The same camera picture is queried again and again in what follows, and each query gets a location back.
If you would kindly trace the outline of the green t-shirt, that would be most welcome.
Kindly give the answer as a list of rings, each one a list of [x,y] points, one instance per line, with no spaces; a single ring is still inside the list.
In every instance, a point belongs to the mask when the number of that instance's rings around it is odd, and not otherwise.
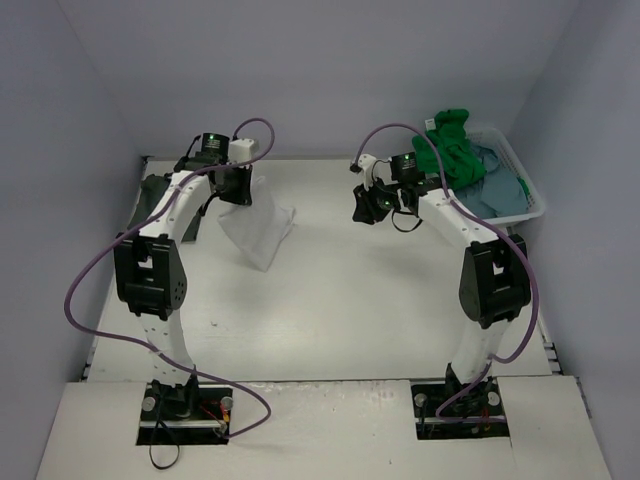
[[[425,128],[423,136],[412,139],[419,169],[426,174],[443,172],[453,190],[468,186],[485,174],[466,139],[469,116],[466,109],[443,110]]]

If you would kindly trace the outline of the dark grey t-shirt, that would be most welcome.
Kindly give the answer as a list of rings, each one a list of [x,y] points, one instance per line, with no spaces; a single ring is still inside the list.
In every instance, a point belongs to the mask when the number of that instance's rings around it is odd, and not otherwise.
[[[146,220],[154,211],[170,185],[171,175],[148,175],[140,184],[140,192],[132,218],[127,225],[131,229]],[[182,242],[194,243],[197,240],[202,216],[197,210],[185,231]]]

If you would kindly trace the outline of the white t-shirt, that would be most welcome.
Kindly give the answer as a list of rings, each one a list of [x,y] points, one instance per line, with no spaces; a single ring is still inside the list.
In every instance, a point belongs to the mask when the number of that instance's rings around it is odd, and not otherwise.
[[[250,193],[250,206],[233,205],[217,221],[251,266],[266,272],[293,228],[296,209],[277,202],[264,176],[252,181]]]

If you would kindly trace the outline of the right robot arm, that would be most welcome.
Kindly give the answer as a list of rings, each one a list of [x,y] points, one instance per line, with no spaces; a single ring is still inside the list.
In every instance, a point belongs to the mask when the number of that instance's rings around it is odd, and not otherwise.
[[[449,409],[464,412],[477,402],[492,364],[517,358],[499,356],[503,336],[522,309],[539,300],[526,244],[472,214],[441,179],[419,172],[413,155],[390,159],[391,183],[378,177],[381,163],[362,154],[350,166],[362,178],[354,189],[354,221],[375,225],[387,216],[411,215],[463,251],[458,298],[468,321],[447,367],[442,398]]]

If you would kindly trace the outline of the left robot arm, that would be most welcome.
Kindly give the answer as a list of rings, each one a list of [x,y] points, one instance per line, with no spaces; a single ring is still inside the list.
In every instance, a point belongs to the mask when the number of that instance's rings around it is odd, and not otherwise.
[[[186,347],[180,310],[188,280],[180,246],[194,219],[214,199],[235,206],[252,202],[255,140],[206,132],[196,137],[173,169],[148,176],[130,234],[114,248],[116,293],[142,324],[154,354],[151,390],[175,418],[199,409],[195,365]]]

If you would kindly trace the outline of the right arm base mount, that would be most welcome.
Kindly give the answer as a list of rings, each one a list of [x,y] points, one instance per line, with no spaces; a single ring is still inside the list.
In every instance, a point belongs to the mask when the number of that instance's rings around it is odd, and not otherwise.
[[[419,441],[508,438],[509,426],[498,382],[485,381],[467,396],[436,410],[453,395],[443,381],[411,384],[411,400]]]

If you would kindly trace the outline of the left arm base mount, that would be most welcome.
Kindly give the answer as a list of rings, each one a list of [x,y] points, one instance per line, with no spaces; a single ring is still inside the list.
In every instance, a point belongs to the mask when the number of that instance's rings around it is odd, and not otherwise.
[[[199,386],[190,400],[147,384],[142,400],[137,446],[227,445],[233,389],[226,385]]]

